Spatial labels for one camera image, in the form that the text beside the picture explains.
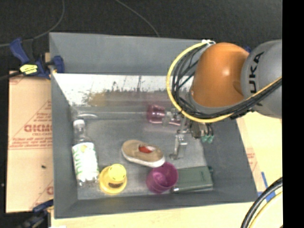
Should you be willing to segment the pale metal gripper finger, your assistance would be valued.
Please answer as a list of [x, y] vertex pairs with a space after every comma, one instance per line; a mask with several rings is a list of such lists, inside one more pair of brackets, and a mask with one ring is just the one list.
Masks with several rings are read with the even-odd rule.
[[166, 110], [163, 118], [163, 125], [181, 125], [181, 115], [176, 109]]
[[184, 138], [184, 135], [175, 136], [175, 145], [173, 153], [170, 154], [172, 160], [182, 159], [185, 156], [185, 151], [188, 143]]

